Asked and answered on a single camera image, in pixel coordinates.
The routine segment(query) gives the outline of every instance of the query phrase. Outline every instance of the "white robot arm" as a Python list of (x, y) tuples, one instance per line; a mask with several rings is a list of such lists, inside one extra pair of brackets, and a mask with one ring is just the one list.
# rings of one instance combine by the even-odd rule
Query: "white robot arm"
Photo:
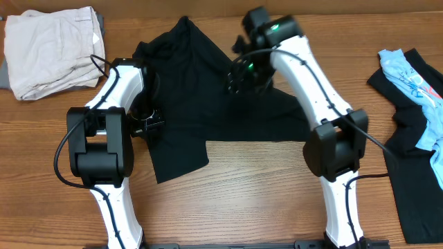
[[(249, 57), (254, 69), (241, 77), (248, 77), (247, 80), (252, 82), (252, 85), (246, 88), (239, 86), (239, 82), (245, 80), (236, 80), (235, 72), (231, 72), (227, 89), (231, 93), (241, 93), (244, 89), (266, 91), (269, 79), (277, 70), (284, 75), (294, 90), (311, 127), (311, 138), (305, 145), (303, 154), (310, 170), (320, 178), (325, 197), (325, 241), (318, 244), (317, 248), (367, 248), (366, 245), (371, 248), (389, 248), (387, 242), (377, 245), (364, 239), (359, 225), (355, 182), (350, 185), (348, 194), (350, 217), (356, 238), (345, 207), (345, 186), (358, 176), (359, 159), (364, 155), (365, 138), (346, 126), (343, 118), (346, 117), (357, 127), (367, 131), (368, 117), (364, 111), (353, 111), (334, 90), (314, 59), (308, 39), (290, 16), (271, 21), (266, 10), (258, 8), (245, 16), (243, 25), (251, 44), (245, 44), (243, 39), (239, 38), (235, 45), (237, 49), (234, 49), (245, 58), (251, 54)], [(254, 52), (266, 49), (273, 50), (267, 54)], [(301, 61), (294, 59), (290, 54), (296, 55)], [(163, 124), (161, 112), (155, 109), (150, 101), (154, 98), (156, 81), (159, 79), (148, 65), (140, 61), (116, 59), (113, 65), (109, 79), (97, 97), (85, 108), (72, 108), (68, 112), (70, 129), (82, 118), (85, 109), (99, 103), (116, 78), (115, 70), (119, 72), (120, 79), (106, 101), (97, 108), (96, 114), (86, 119), (84, 126), (69, 138), (71, 171), (75, 176), (82, 178), (84, 185), (100, 188), (109, 195), (111, 209), (116, 217), (115, 224), (111, 221), (109, 207), (103, 201), (102, 195), (92, 190), (109, 235), (107, 247), (122, 248), (113, 229), (113, 225), (116, 225), (124, 247), (139, 249), (147, 245), (143, 239), (143, 230), (136, 220), (129, 193), (129, 176), (134, 164), (129, 135), (149, 140), (150, 130), (158, 129)], [(89, 144), (86, 137), (94, 135), (107, 135), (107, 143), (100, 146)], [(316, 248), (313, 246), (315, 245), (312, 243), (307, 244), (306, 248)]]

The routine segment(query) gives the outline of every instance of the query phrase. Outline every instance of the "white cloth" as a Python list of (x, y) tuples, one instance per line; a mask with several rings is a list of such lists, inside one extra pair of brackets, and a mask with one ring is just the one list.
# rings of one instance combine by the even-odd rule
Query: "white cloth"
[[(5, 58), (10, 87), (18, 100), (38, 100), (73, 86), (94, 87), (100, 71), (89, 56), (105, 58), (92, 7), (50, 14), (27, 10), (9, 16)], [(97, 64), (104, 68), (103, 62)]]

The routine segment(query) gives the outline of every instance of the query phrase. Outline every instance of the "wooden surface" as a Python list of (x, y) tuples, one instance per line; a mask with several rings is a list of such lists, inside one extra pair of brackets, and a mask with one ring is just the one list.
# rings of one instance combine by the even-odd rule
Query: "wooden surface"
[[(366, 80), (379, 67), (383, 48), (417, 48), (443, 71), (443, 14), (311, 15), (298, 17), (319, 64), (337, 91), (370, 117), (369, 132), (385, 142), (395, 130), (393, 106)], [(230, 53), (241, 17), (193, 19)], [(130, 57), (139, 41), (170, 30), (173, 19), (107, 19), (107, 59)], [(276, 86), (290, 92), (280, 76)], [(81, 248), (107, 242), (98, 206), (86, 190), (60, 183), (53, 155), (66, 132), (66, 112), (82, 107), (98, 89), (19, 102), (0, 90), (0, 248)], [(320, 239), (326, 225), (318, 178), (302, 157), (302, 142), (207, 142), (210, 164), (156, 184), (146, 144), (133, 139), (130, 189), (136, 216), (150, 243), (259, 243)], [(62, 173), (69, 171), (65, 148)], [(362, 174), (386, 172), (379, 148), (368, 143)], [(361, 226), (371, 239), (407, 246), (387, 178), (358, 183)]]
[(0, 0), (22, 12), (55, 12), (93, 6), (105, 18), (233, 17), (266, 6), (272, 15), (380, 14), (443, 10), (440, 0)]

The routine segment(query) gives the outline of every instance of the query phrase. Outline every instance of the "black cloth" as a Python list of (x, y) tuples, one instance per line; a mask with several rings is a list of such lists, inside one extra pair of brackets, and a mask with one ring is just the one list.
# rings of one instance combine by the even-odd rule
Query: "black cloth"
[(308, 138), (309, 125), (295, 97), (277, 89), (264, 95), (227, 94), (231, 61), (187, 17), (150, 43), (141, 42), (133, 58), (147, 60), (161, 80), (155, 104), (165, 127), (148, 145), (158, 183), (207, 165), (207, 140)]
[[(443, 75), (429, 66), (415, 49), (404, 55), (443, 96)], [(387, 80), (381, 68), (371, 76), (368, 84), (396, 107), (393, 118), (397, 129), (386, 147), (396, 154), (398, 167), (386, 154), (385, 161), (406, 243), (443, 243), (443, 191), (429, 162), (434, 151), (415, 147), (426, 128), (422, 107)]]

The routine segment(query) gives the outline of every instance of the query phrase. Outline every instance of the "folded black fabric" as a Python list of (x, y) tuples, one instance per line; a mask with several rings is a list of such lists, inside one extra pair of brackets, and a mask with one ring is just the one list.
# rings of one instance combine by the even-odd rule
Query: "folded black fabric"
[[(443, 75), (429, 66), (415, 49), (404, 55), (426, 82), (443, 95)], [(415, 147), (426, 128), (422, 107), (387, 80), (381, 68), (368, 84), (396, 107), (397, 129), (386, 147), (396, 154), (398, 166), (387, 155), (385, 161), (406, 243), (443, 243), (443, 191), (431, 168), (433, 151)]]
[(308, 138), (309, 125), (294, 96), (277, 89), (264, 95), (227, 94), (231, 61), (187, 17), (150, 43), (141, 42), (133, 57), (146, 59), (161, 79), (156, 104), (165, 128), (150, 147), (158, 183), (208, 164), (207, 140)]

